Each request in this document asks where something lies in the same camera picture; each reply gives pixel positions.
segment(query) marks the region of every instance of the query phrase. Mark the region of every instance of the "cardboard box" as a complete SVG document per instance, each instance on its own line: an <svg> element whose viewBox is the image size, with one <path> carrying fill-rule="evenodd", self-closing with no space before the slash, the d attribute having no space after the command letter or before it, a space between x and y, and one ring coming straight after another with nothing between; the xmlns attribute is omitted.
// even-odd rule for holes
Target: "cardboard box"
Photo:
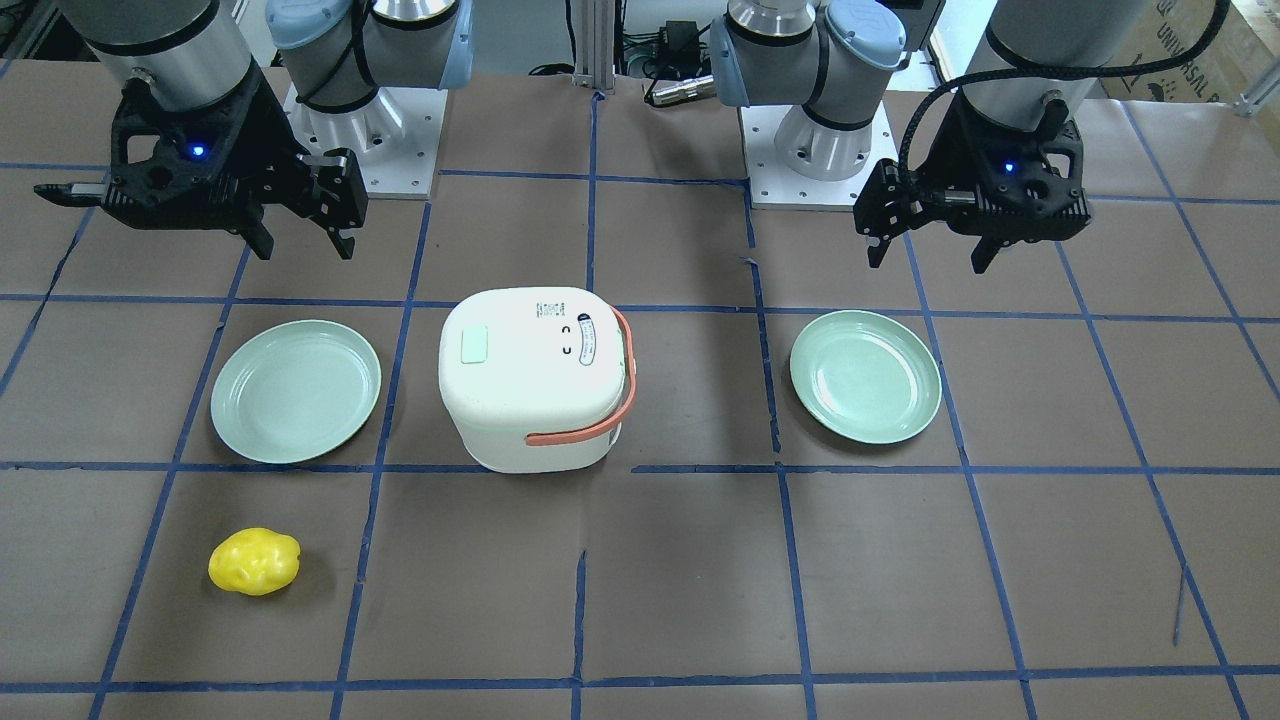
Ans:
<svg viewBox="0 0 1280 720"><path fill-rule="evenodd" d="M1225 102L1230 105L1271 67L1280 54L1280 0L1233 0L1213 44L1190 63L1142 76L1106 78L1102 87L1121 100ZM1199 38L1212 0L1148 0L1148 8L1112 65L1135 65L1171 58ZM1280 155L1280 100L1254 115Z"/></svg>

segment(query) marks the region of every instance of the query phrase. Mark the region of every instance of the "rice cooker lid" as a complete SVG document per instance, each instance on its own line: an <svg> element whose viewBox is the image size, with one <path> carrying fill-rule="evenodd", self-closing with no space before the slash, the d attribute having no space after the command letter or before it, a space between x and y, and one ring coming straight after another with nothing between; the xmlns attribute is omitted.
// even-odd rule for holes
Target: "rice cooker lid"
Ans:
<svg viewBox="0 0 1280 720"><path fill-rule="evenodd" d="M456 421L559 432L596 423L622 397L613 309L573 287L492 290L457 305L440 338L440 392Z"/></svg>

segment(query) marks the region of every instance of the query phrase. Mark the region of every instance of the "blue grid line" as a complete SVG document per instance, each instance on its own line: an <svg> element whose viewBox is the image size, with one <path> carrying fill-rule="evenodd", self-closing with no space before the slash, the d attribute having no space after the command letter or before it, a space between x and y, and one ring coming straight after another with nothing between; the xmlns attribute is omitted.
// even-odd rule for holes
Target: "blue grid line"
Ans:
<svg viewBox="0 0 1280 720"><path fill-rule="evenodd" d="M1066 251L1062 250L1061 245L1057 245L1056 249L1059 259L1062 261L1062 269L1066 272L1066 279L1071 284L1071 292L1075 293L1075 301L1080 305L1080 311L1088 315L1088 304L1084 300L1084 293L1080 292L1079 283L1075 282L1075 273L1071 270L1071 263L1066 258ZM1185 573L1187 588L1190 591L1192 598L1196 601L1196 607L1199 611L1201 620L1204 623L1204 629L1208 633L1210 644L1213 646L1213 653L1217 656L1217 662L1225 669L1228 666L1226 652L1222 648L1222 642L1217 635L1217 630L1213 628L1213 620L1210 618L1208 607L1204 605L1204 597L1199 592L1199 584L1196 582L1196 574L1192 571L1190 565L1187 561L1187 553L1183 551L1183 543L1178 538L1178 530L1174 528L1174 520L1165 505L1165 498L1160 492L1160 486L1156 483L1156 475L1151 471L1151 464L1147 460L1147 451L1143 448L1142 438L1138 436L1138 425L1134 423L1133 415L1129 413L1129 405L1124 398L1124 393L1120 391L1120 383L1111 368L1111 360L1107 357L1106 347L1102 345L1102 336L1098 334L1097 324L1094 324L1092 319L1087 318L1084 322L1089 328L1089 337L1093 340L1093 347L1097 350L1098 361L1102 364L1102 370L1106 373L1107 383L1111 386L1111 392L1115 396L1120 416L1124 419L1125 430L1129 433L1129 439L1133 443L1134 452L1138 454L1138 461L1146 470L1144 475L1147 478L1147 486L1151 488L1151 495L1156 501L1156 510L1160 512L1160 519L1165 524L1165 532L1169 534L1169 541L1174 547L1174 553L1178 556L1178 564ZM1225 671L1224 674L1226 676L1226 685L1231 691L1231 698L1235 701L1235 707L1240 714L1240 720L1249 720L1249 712L1244 707L1244 698L1240 696L1240 688L1236 685L1235 678L1230 674L1230 671Z"/></svg>
<svg viewBox="0 0 1280 720"><path fill-rule="evenodd" d="M577 556L573 573L573 679L582 680L582 648L586 639L586 551Z"/></svg>
<svg viewBox="0 0 1280 720"><path fill-rule="evenodd" d="M0 301L35 302L45 296L35 292L9 292L0 293ZM55 293L49 296L49 302L116 302L116 304L152 304L152 305L221 305L223 297L214 296L183 296L183 295L76 295ZM401 300L361 300L342 297L236 297L234 305L279 305L279 306L306 306L306 307L402 307ZM451 310L457 306L456 301L415 300L413 307L431 307ZM721 313L742 314L756 313L753 306L744 305L657 305L635 304L618 305L618 310L625 313ZM824 315L845 310L845 307L782 307L764 306L765 315ZM920 318L922 310L895 309L895 307L864 307L872 313L888 316ZM1208 324L1280 324L1280 318L1261 315L1121 315L1121 314L1089 314L1080 313L1016 313L998 310L931 310L934 318L964 318L964 319L1010 319L1010 320L1074 320L1085 318L1094 320L1108 320L1116 323L1208 323Z"/></svg>
<svg viewBox="0 0 1280 720"><path fill-rule="evenodd" d="M315 307L403 307L403 300L348 300L342 297L237 297L236 305L288 305Z"/></svg>
<svg viewBox="0 0 1280 720"><path fill-rule="evenodd" d="M196 387L191 393L191 402L187 405L187 416L182 423L182 430L178 433L178 442L173 450L173 457L170 460L172 465L177 465L182 459L183 451L187 448L187 439L191 437L191 427L196 421L196 413L200 409L200 398L205 393L205 387L209 384L209 377L212 374L214 359L218 356L218 347L221 345L223 328L227 325L227 318L232 311L232 299L236 297L236 291L239 290L241 279L244 277L244 268L248 265L248 247L241 251L239 265L236 268L236 274L232 277L232 284L227 290L225 304L223 305L221 315L218 319L218 327L214 328L212 337L209 341L209 351L205 354L205 364L200 369L200 378L196 380ZM146 577L147 566L151 562L151 552L155 548L156 537L160 534L160 521L164 519L165 507L169 503L169 495L173 492L174 478L178 475L175 468L170 468L165 474L164 483L160 486L160 496L156 498L156 507L151 515L151 525L147 528L147 537L142 543L142 552L138 556L138 564L133 571L133 580L129 584L129 593L124 598L124 609L120 611L120 621L116 624L115 635L111 638L111 648L106 655L106 662L102 665L102 675L99 680L97 692L93 693L93 703L90 706L88 720L97 720L102 712L102 703L106 701L108 685L111 678L115 675L115 665L120 660L120 650L124 647L124 637L129 632L129 621L133 619L133 609L137 606L138 596L142 592L142 580Z"/></svg>
<svg viewBox="0 0 1280 720"><path fill-rule="evenodd" d="M70 259L72 251L79 245L82 237L84 237L84 228L88 227L90 218L93 217L93 209L90 208L84 210L84 217L81 218L79 225L76 228L76 233L72 234L72 241L67 246L67 252L63 252L63 258L58 261L54 268L54 275L49 279L49 290L45 291L40 306L32 313L31 320L27 323L27 329L22 334L22 340L18 341L18 347L14 348L13 355L9 357L9 365L5 366L4 374L0 375L0 397L4 397L6 389L9 389L9 382L13 380L14 373L18 372L18 364L22 363L22 356L27 352L27 346L31 345L31 338L36 336L36 327L40 325L40 318L45 314L45 307L49 306L49 297L54 293L54 287L58 286L58 279L63 277L63 268L67 266L67 260Z"/></svg>
<svg viewBox="0 0 1280 720"><path fill-rule="evenodd" d="M573 574L573 682L570 694L570 720L582 720L582 647L586 639L586 551L577 556Z"/></svg>
<svg viewBox="0 0 1280 720"><path fill-rule="evenodd" d="M1225 674L1249 676L1280 676L1280 665L1134 665L1097 667L1041 667L1028 669L1032 680L1083 680L1098 678L1176 678L1222 676ZM914 673L815 673L814 685L867 685L867 684L942 684L1018 680L1016 670L938 670ZM572 688L675 688L675 687L736 687L736 685L801 685L799 674L773 675L689 675L689 676L616 676L595 680L576 678L416 678L383 680L348 680L344 691L564 691ZM332 692L337 680L282 680L273 683L244 682L113 682L113 693L198 693L198 692ZM93 692L100 683L0 683L0 694L72 694Z"/></svg>
<svg viewBox="0 0 1280 720"><path fill-rule="evenodd" d="M59 164L59 163L5 163L0 160L0 170L68 170L68 172L87 172L87 173L105 173L110 169L108 165L74 165L74 164Z"/></svg>
<svg viewBox="0 0 1280 720"><path fill-rule="evenodd" d="M1222 278L1219 277L1217 270L1213 268L1213 263L1208 259L1208 252L1204 250L1204 245L1201 242L1199 234L1196 233L1196 228L1192 227L1192 220L1187 217L1187 209L1183 208L1181 200L1178 197L1178 193L1174 192L1174 186L1169 182L1169 176L1165 174L1165 169L1161 168L1160 161L1156 160L1156 154L1152 151L1151 143L1147 142L1147 136L1143 135L1142 129L1138 127L1138 122L1133 117L1133 113L1126 105L1121 105L1121 109L1124 109L1125 118L1129 120L1129 126L1133 127L1133 132L1138 135L1138 142L1142 143L1142 149L1147 154L1147 159L1151 160L1152 167L1156 168L1156 174L1160 176L1160 182L1165 186L1165 191L1169 192L1169 197L1172 199L1174 208L1178 210L1178 217L1181 218L1183 225L1187 228L1187 233L1192 238L1192 243L1196 245L1196 251L1199 252L1201 260L1204 263L1204 269L1207 269L1210 277L1213 278L1213 286L1217 287L1219 295L1222 296L1222 302L1226 304L1226 309L1231 314L1231 318L1235 319L1235 323L1240 329L1240 334L1244 336L1244 343L1249 346L1249 352L1253 354L1253 360L1258 364L1258 369L1262 370L1262 377L1266 378L1267 384L1271 386L1271 395L1274 395L1276 400L1280 400L1280 386L1276 386L1275 378L1271 377L1271 370L1267 369L1267 364L1262 360L1262 354L1258 352L1258 346L1253 342L1253 336L1249 334L1249 329L1242 322L1240 314L1235 309L1235 304L1231 302L1231 296L1228 295L1226 286L1222 284Z"/></svg>
<svg viewBox="0 0 1280 720"><path fill-rule="evenodd" d="M959 475L963 465L790 465L782 468L792 475L829 473L835 475ZM100 473L320 473L370 474L376 465L269 465L262 462L127 462L93 460L0 460L0 470L91 470ZM384 462L383 474L492 474L483 465L415 465ZM773 474L777 465L636 465L632 474ZM1280 468L1224 468L1199 465L969 465L975 475L1219 475L1219 477L1280 477Z"/></svg>
<svg viewBox="0 0 1280 720"><path fill-rule="evenodd" d="M1280 205L1280 200L1224 200L1219 197L1178 197L1176 201L1192 205Z"/></svg>
<svg viewBox="0 0 1280 720"><path fill-rule="evenodd" d="M1029 673L1034 680L1082 680L1092 678L1180 678L1224 675L1220 665L1174 665L1151 667L1048 667Z"/></svg>
<svg viewBox="0 0 1280 720"><path fill-rule="evenodd" d="M751 188L742 184L742 213L746 228L748 249L755 249L755 225L751 222ZM760 265L755 260L745 259L751 269L751 288L755 293L755 322L760 336L760 361L764 373L764 397L769 409L769 438L773 442L773 454L782 452L781 433L778 432L778 406L773 387L773 357L769 352L769 328L764 315L764 284L760 281ZM808 720L818 720L818 698L813 691L813 665L809 657L809 625L804 611L804 589L800 584L800 556L796 551L795 518L791 514L791 488L787 484L787 473L782 462L774 461L774 473L778 478L778 501L782 509L782 532L787 544L787 573L791 580L791 606L796 623L796 651L800 656L800 683L804 687L805 716Z"/></svg>
<svg viewBox="0 0 1280 720"><path fill-rule="evenodd" d="M773 465L636 465L634 474L773 474Z"/></svg>
<svg viewBox="0 0 1280 720"><path fill-rule="evenodd" d="M484 465L412 465L407 462L385 462L383 464L383 474L387 473L404 473L416 475L429 475L429 474L493 474L493 470L485 468Z"/></svg>
<svg viewBox="0 0 1280 720"><path fill-rule="evenodd" d="M408 290L404 293L401 313L399 336L396 341L396 359L387 386L387 409L383 413L383 427L378 436L378 454L374 460L374 474L369 482L369 516L361 534L360 559L356 561L356 582L351 588L351 606L347 611L347 626L342 639L342 653L338 659L338 685L333 691L333 703L329 708L330 720L342 716L342 701L351 670L351 653L356 644L356 624L360 620L360 607L365 596L365 579L369 573L369 551L374 544L374 525L378 521L378 501L381 495L387 446L392 434L392 418L396 414L396 398L399 393L399 377L404 366L404 347L408 345L408 329L413 320L413 296L417 293L417 277L422 269L422 255L426 251L426 233L431 223L431 205L422 205L422 220L417 231L417 250L413 254L413 268L408 277Z"/></svg>
<svg viewBox="0 0 1280 720"><path fill-rule="evenodd" d="M726 186L746 187L745 179L739 178L646 178L639 176L596 176L600 182L622 182L640 184L678 184L678 186Z"/></svg>
<svg viewBox="0 0 1280 720"><path fill-rule="evenodd" d="M595 91L591 94L591 146L586 176L586 284L582 286L588 292L595 290L595 168L600 149L598 142L600 100L604 100L603 92Z"/></svg>
<svg viewBox="0 0 1280 720"><path fill-rule="evenodd" d="M1089 195L1089 200L1106 200L1111 202L1174 202L1174 197L1160 196L1153 197L1149 195ZM1267 200L1240 200L1240 199L1226 199L1226 197L1178 197L1176 201L1192 202L1196 205L1280 205L1280 199Z"/></svg>
<svg viewBox="0 0 1280 720"><path fill-rule="evenodd" d="M955 436L956 450L960 452L960 465L964 470L965 484L969 487L969 500L973 502L974 516L978 520L978 530L982 534L982 544L987 552L987 564L991 566L991 579L996 585L996 597L1000 600L1000 612L1005 619L1005 630L1009 633L1009 647L1014 656L1014 666L1018 670L1018 685L1023 691L1023 703L1027 706L1028 720L1038 720L1036 712L1036 700L1032 697L1030 680L1027 678L1027 661L1023 657L1021 641L1018 638L1018 626L1014 623L1014 609L1009 601L1009 591L1005 588L1004 573L1000 570L1000 559L996 556L996 544L991 537L991 528L987 525L987 511L982 506L982 495L978 492L978 482L974 479L973 468L969 465L969 452L965 450L964 433L960 429L960 416L956 411L955 397L951 395L951 383L947 378L946 363L942 361L942 348L938 345L938 333L933 327L933 314L929 310L929 299L924 292L924 278L920 275L920 264L915 258L915 246L911 242L911 233L904 233L906 258L911 266L911 277L915 281L915 292L920 297L920 309L924 311L924 325L929 334L929 345L933 356L938 361L938 372L942 378L942 397L947 406L951 420L951 432Z"/></svg>
<svg viewBox="0 0 1280 720"><path fill-rule="evenodd" d="M462 678L422 680L347 680L344 691L564 691L575 685L572 678Z"/></svg>
<svg viewBox="0 0 1280 720"><path fill-rule="evenodd" d="M804 705L809 720L818 720L818 698L813 691L813 661L809 656L809 623L804 611L804 588L800 584L800 553L796 550L795 516L791 514L791 487L787 471L780 462L778 498L782 502L782 532L787 542L787 570L791 574L791 605L796 615L796 643L800 651L800 684L804 685Z"/></svg>
<svg viewBox="0 0 1280 720"><path fill-rule="evenodd" d="M586 688L718 688L727 685L799 685L800 675L685 675L623 676L588 680Z"/></svg>
<svg viewBox="0 0 1280 720"><path fill-rule="evenodd" d="M518 170L440 170L440 174L467 178L590 179L590 176L582 173L522 173Z"/></svg>
<svg viewBox="0 0 1280 720"><path fill-rule="evenodd" d="M755 307L741 305L618 305L623 313L721 313L754 315Z"/></svg>
<svg viewBox="0 0 1280 720"><path fill-rule="evenodd" d="M813 682L819 685L877 685L931 683L989 683L1018 680L1016 670L942 670L937 673L822 673Z"/></svg>

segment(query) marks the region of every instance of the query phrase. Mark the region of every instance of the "orange handle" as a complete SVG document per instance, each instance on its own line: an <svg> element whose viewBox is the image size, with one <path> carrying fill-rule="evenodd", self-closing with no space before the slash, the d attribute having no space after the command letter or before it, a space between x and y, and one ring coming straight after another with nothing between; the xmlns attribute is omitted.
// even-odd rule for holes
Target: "orange handle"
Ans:
<svg viewBox="0 0 1280 720"><path fill-rule="evenodd" d="M582 442L586 439L594 439L604 433L613 432L622 419L631 413L631 406L636 400L636 352L635 342L631 340L631 324L627 319L618 313L617 307L609 306L613 314L618 318L618 327L622 328L622 345L623 352L626 352L626 368L627 368L627 396L622 400L622 404L605 419L595 423L594 425L588 425L577 430L563 430L559 433L529 433L525 436L525 445L529 447L547 447L552 445L570 445L573 442Z"/></svg>

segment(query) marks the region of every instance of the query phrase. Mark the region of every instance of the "green button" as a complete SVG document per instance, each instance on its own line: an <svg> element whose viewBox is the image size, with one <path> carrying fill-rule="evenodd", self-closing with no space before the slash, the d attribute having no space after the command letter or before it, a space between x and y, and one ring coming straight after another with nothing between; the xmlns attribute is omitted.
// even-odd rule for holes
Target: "green button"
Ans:
<svg viewBox="0 0 1280 720"><path fill-rule="evenodd" d="M472 365L489 359L489 328L472 325L462 329L462 363Z"/></svg>

